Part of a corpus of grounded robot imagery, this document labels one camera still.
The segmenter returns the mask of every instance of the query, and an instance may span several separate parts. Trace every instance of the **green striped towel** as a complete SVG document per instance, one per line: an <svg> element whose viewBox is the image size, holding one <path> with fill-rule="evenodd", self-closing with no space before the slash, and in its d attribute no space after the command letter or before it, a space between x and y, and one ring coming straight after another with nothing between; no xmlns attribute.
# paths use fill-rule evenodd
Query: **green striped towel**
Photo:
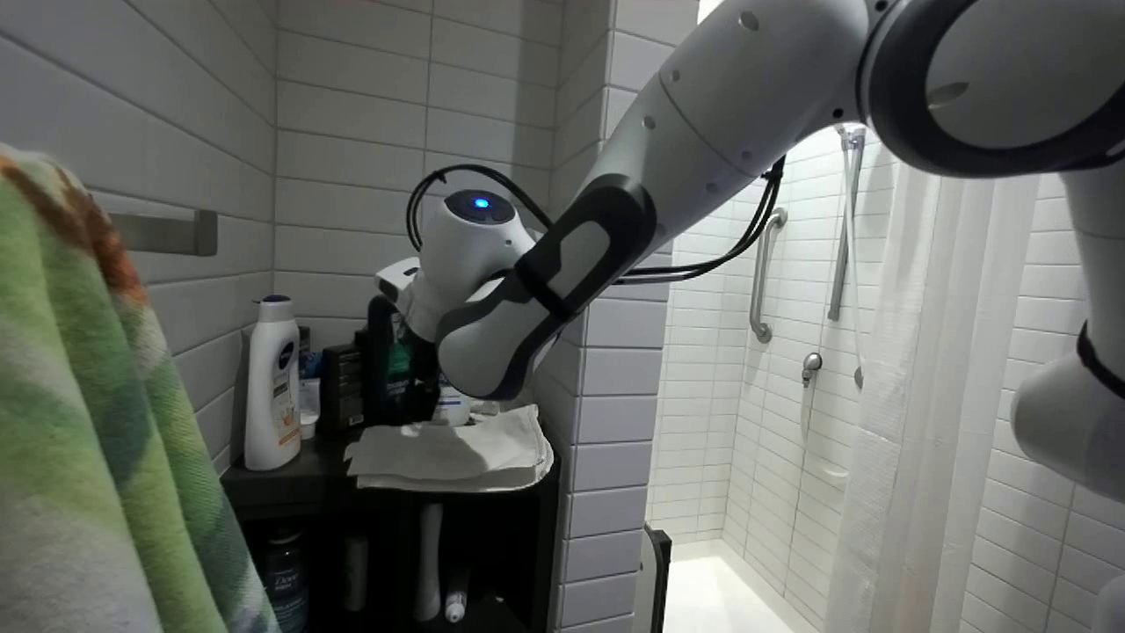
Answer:
<svg viewBox="0 0 1125 633"><path fill-rule="evenodd" d="M278 628L127 251L3 146L0 628Z"/></svg>

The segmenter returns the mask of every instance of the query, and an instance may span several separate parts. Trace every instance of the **folded cloth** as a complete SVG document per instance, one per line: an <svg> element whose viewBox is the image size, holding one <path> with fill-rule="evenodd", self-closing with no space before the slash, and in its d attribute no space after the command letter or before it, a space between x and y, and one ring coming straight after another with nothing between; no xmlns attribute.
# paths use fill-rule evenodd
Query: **folded cloth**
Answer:
<svg viewBox="0 0 1125 633"><path fill-rule="evenodd" d="M479 409L467 424L377 424L343 456L358 490L416 491L530 490L554 463L536 409Z"/></svg>
<svg viewBox="0 0 1125 633"><path fill-rule="evenodd" d="M0 623L278 628L112 226L3 146Z"/></svg>

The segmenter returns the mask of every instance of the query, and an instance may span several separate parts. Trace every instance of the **white shower curtain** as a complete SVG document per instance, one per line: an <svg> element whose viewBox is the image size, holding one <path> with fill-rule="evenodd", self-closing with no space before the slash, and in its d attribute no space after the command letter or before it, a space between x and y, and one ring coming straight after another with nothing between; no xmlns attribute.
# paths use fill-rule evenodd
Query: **white shower curtain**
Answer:
<svg viewBox="0 0 1125 633"><path fill-rule="evenodd" d="M1011 284L1030 218L1007 204L1018 198L998 198L1026 184L936 180L887 147L868 162L866 190L889 190L889 228L876 323L861 339L861 434L819 628L914 633L932 628L937 569L960 557L943 548L951 481L964 470L984 481L986 451L973 451L973 436L991 443L991 414L965 409L971 371L998 339L1003 321L986 314L1003 314L991 305L1003 296L991 287Z"/></svg>

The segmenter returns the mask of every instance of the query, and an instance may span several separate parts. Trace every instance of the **white bottle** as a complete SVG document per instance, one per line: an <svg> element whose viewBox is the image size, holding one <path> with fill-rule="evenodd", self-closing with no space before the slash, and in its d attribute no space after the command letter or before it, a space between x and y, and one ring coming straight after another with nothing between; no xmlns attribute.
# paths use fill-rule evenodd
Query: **white bottle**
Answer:
<svg viewBox="0 0 1125 633"><path fill-rule="evenodd" d="M298 330L284 296L255 305L246 383L246 470L273 470L302 451Z"/></svg>

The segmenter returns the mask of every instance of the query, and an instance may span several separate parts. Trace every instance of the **white cloth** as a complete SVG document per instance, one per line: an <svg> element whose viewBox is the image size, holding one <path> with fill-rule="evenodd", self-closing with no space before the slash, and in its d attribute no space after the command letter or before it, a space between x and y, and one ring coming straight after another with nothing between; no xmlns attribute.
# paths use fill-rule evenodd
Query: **white cloth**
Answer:
<svg viewBox="0 0 1125 633"><path fill-rule="evenodd" d="M554 451L536 409L475 409L467 424L377 424L348 451L358 490L516 491L536 485Z"/></svg>

